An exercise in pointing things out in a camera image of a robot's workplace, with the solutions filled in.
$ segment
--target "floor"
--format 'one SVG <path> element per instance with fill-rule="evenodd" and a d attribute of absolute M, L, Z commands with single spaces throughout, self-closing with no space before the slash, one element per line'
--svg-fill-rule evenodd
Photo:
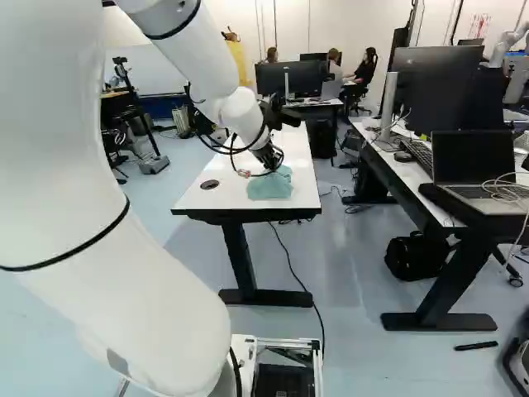
<path fill-rule="evenodd" d="M 343 136 L 347 125 L 341 125 Z M 196 138 L 157 138 L 171 166 L 159 175 L 140 174 L 136 165 L 123 186 L 134 211 L 157 241 L 213 290 L 236 285 L 219 227 L 171 216 L 169 208 L 212 158 Z M 343 162 L 340 153 L 336 163 Z M 352 189 L 349 170 L 315 160 L 321 194 Z M 413 311 L 432 281 L 404 284 L 384 264 L 392 237 L 415 227 L 399 206 L 378 206 L 349 215 L 335 189 L 322 196 L 323 214 L 302 225 L 278 226 L 293 268 L 314 294 L 326 329 L 325 395 L 429 395 L 503 397 L 511 395 L 498 370 L 500 349 L 454 352 L 457 344 L 498 340 L 503 346 L 526 308 L 529 285 L 510 287 L 490 260 L 455 306 L 455 311 L 486 312 L 497 321 L 492 334 L 385 332 L 382 312 Z M 246 225 L 259 286 L 295 289 L 286 257 L 267 224 Z M 200 246 L 207 242 L 209 250 Z M 529 278 L 521 262 L 517 268 Z M 28 294 L 10 275 L 0 273 L 0 387 L 2 395 L 107 397 L 116 375 L 93 361 L 76 341 L 74 328 Z M 259 337 L 320 337 L 313 309 L 229 308 L 232 329 Z M 146 397 L 131 387 L 127 397 Z"/>

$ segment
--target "black stripe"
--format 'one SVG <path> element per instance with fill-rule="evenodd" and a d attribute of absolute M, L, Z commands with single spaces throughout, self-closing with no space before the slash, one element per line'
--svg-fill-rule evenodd
<path fill-rule="evenodd" d="M 193 10 L 193 12 L 191 12 L 191 14 L 189 15 L 189 18 L 186 19 L 180 25 L 176 26 L 172 31 L 168 31 L 167 33 L 164 33 L 163 35 L 147 35 L 146 33 L 144 33 L 144 35 L 148 39 L 151 39 L 151 40 L 163 40 L 163 39 L 167 39 L 168 37 L 176 35 L 179 31 L 182 31 L 187 25 L 189 25 L 189 23 L 193 20 L 193 18 L 195 18 L 195 15 L 197 15 L 198 9 L 200 8 L 200 3 L 201 3 L 201 0 L 198 0 L 197 6 Z"/>
<path fill-rule="evenodd" d="M 105 227 L 100 233 L 98 233 L 96 236 L 92 237 L 87 242 L 84 242 L 80 246 L 76 246 L 73 250 L 70 250 L 68 252 L 65 252 L 64 254 L 60 254 L 54 258 L 48 259 L 46 261 L 42 261 L 39 263 L 35 263 L 34 265 L 27 265 L 27 266 L 20 266 L 20 267 L 6 267 L 0 265 L 0 270 L 5 271 L 11 271 L 13 273 L 23 273 L 25 271 L 31 271 L 31 270 L 39 270 L 51 265 L 54 265 L 55 263 L 59 263 L 61 261 L 64 261 L 65 259 L 70 258 L 71 256 L 74 256 L 76 254 L 79 254 L 81 251 L 86 250 L 87 248 L 94 245 L 96 242 L 104 238 L 108 233 L 110 233 L 114 228 L 116 228 L 117 225 L 123 220 L 123 218 L 126 216 L 126 214 L 129 212 L 129 208 L 131 207 L 131 202 L 129 201 L 129 198 L 126 198 L 126 204 L 124 209 L 122 210 L 122 213 L 119 214 L 119 216 L 107 227 Z"/>

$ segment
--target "yellow object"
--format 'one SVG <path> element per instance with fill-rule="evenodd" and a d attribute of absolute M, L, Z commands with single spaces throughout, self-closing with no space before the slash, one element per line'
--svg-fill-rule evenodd
<path fill-rule="evenodd" d="M 239 84 L 250 87 L 251 82 L 248 80 L 248 74 L 246 73 L 245 51 L 242 44 L 239 41 L 226 41 L 226 44 L 230 48 L 239 70 Z"/>

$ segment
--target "black bag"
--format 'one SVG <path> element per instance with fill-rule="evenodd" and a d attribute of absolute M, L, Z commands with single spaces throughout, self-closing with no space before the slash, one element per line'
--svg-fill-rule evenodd
<path fill-rule="evenodd" d="M 449 253 L 446 240 L 411 232 L 410 237 L 395 237 L 389 242 L 384 260 L 398 279 L 417 281 L 437 277 Z"/>

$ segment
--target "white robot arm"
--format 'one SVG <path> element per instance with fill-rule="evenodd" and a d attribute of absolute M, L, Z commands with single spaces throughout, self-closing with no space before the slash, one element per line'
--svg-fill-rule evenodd
<path fill-rule="evenodd" d="M 503 59 L 513 45 L 518 43 L 529 31 L 529 22 L 520 25 L 517 31 L 505 31 L 499 42 L 494 47 L 492 56 L 488 63 L 489 68 L 497 69 L 503 67 Z M 529 53 L 529 36 L 526 37 L 526 54 Z"/>
<path fill-rule="evenodd" d="M 191 81 L 199 109 L 252 143 L 260 110 L 250 90 L 237 88 L 235 63 L 203 4 L 120 5 Z M 101 3 L 18 0 L 2 10 L 0 30 L 0 276 L 15 275 L 127 379 L 155 395 L 206 397 L 226 365 L 228 312 L 149 236 L 108 167 Z M 270 147 L 266 133 L 251 149 L 273 168 Z"/>
<path fill-rule="evenodd" d="M 239 87 L 236 62 L 201 0 L 119 0 L 118 5 L 191 84 L 195 107 L 229 127 L 266 168 L 279 153 L 264 133 L 263 116 L 249 88 Z"/>

